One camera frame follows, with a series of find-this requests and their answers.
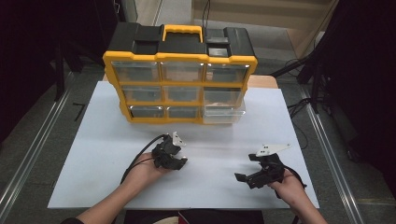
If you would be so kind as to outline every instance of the white plastic part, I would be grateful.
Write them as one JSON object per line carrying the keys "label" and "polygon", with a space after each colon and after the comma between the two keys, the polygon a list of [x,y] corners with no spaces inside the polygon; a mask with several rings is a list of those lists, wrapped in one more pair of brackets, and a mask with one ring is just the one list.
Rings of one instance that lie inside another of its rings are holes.
{"label": "white plastic part", "polygon": [[186,146],[186,144],[183,142],[183,140],[181,140],[181,138],[177,135],[177,132],[173,132],[172,135],[173,135],[172,136],[172,139],[173,139],[172,143],[173,143],[174,146],[176,146],[176,147],[184,147],[184,146]]}
{"label": "white plastic part", "polygon": [[269,144],[262,144],[262,149],[260,149],[257,153],[257,157],[269,156],[272,154],[277,153],[278,151],[284,150],[286,148],[291,147],[291,144],[286,145],[269,145]]}

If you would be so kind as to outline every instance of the parts organizer cabinet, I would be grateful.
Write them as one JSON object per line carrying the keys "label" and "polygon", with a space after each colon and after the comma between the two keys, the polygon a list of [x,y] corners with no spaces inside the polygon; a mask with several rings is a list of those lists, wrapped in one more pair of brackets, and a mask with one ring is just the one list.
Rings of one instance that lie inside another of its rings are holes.
{"label": "parts organizer cabinet", "polygon": [[130,122],[233,123],[257,66],[243,28],[120,22],[104,55]]}

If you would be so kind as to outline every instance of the person's left hand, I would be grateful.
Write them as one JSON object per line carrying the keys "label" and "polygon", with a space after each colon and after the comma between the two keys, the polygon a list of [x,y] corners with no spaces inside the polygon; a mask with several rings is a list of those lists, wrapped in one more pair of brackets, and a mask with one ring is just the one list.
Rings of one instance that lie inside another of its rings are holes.
{"label": "person's left hand", "polygon": [[162,167],[155,167],[151,153],[142,154],[135,164],[137,165],[129,172],[121,184],[135,193],[139,193],[158,178],[171,171]]}

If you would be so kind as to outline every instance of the gray floor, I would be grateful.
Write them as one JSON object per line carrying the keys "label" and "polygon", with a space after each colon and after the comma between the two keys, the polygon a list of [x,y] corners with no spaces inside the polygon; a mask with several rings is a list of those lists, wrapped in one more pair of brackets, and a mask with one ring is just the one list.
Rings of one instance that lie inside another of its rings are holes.
{"label": "gray floor", "polygon": [[[142,23],[151,22],[151,24],[153,22],[157,24],[188,22],[188,13],[175,13],[175,11],[183,11],[180,10],[180,7],[188,7],[188,2],[180,3],[177,0],[136,1],[140,14],[148,11],[156,12],[158,10],[152,7],[162,6],[157,19],[146,14],[144,14],[145,17],[140,17],[140,20],[147,20],[141,21]],[[208,26],[212,28],[234,25],[214,21],[208,23]],[[252,38],[260,62],[256,74],[269,74],[283,67],[288,60],[295,57],[284,29],[245,24],[236,25],[246,27]],[[53,185],[62,170],[64,160],[83,118],[82,114],[75,120],[81,107],[74,103],[87,105],[96,82],[102,79],[103,74],[102,67],[89,63],[84,66],[81,74],[70,75],[75,77],[75,81],[69,85],[70,92],[64,107],[4,223],[60,223],[64,218],[76,216],[83,211],[83,209],[51,210],[47,208],[47,204],[53,191]],[[295,75],[298,75],[296,70],[277,79],[287,105],[295,104],[302,99],[301,86],[295,81]],[[3,142],[0,150],[0,189],[3,189],[17,172],[21,161],[53,106],[54,95],[55,88],[52,87]],[[396,204],[382,175],[369,164],[356,163],[348,159],[347,146],[340,137],[332,118],[321,110],[321,107],[319,107],[319,111],[336,159],[347,177],[347,183],[358,203],[365,223],[395,223]],[[302,110],[293,121],[296,124],[295,131],[301,147],[307,145],[303,149],[303,154],[313,187],[316,189],[320,212],[329,223],[350,223],[307,111]],[[287,209],[265,210],[263,215],[266,223],[291,223],[293,219],[293,214]]]}

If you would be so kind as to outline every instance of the yellow handle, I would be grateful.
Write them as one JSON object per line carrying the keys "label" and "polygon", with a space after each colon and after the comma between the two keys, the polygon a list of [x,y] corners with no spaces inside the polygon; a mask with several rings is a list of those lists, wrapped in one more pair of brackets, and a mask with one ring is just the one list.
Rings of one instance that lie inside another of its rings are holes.
{"label": "yellow handle", "polygon": [[165,41],[166,33],[198,34],[201,43],[204,42],[201,26],[165,25],[163,29],[163,41]]}

